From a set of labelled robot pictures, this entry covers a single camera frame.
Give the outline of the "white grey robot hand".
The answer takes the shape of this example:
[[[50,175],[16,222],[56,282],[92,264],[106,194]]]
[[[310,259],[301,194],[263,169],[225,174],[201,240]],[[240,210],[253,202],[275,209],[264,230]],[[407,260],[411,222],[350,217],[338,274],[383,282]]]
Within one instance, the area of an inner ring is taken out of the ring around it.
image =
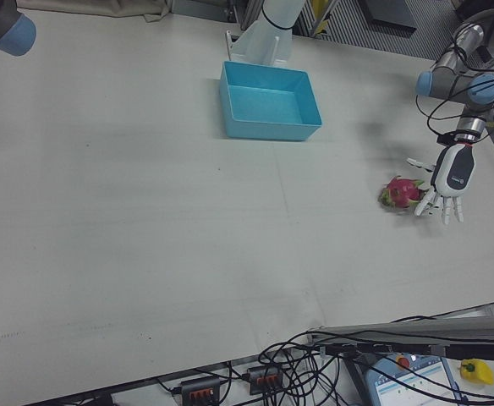
[[[406,162],[431,173],[430,186],[414,209],[417,217],[432,209],[441,209],[442,223],[449,224],[451,211],[458,222],[464,221],[462,196],[469,188],[475,172],[473,146],[457,143],[444,148],[435,164],[426,164],[413,158]]]

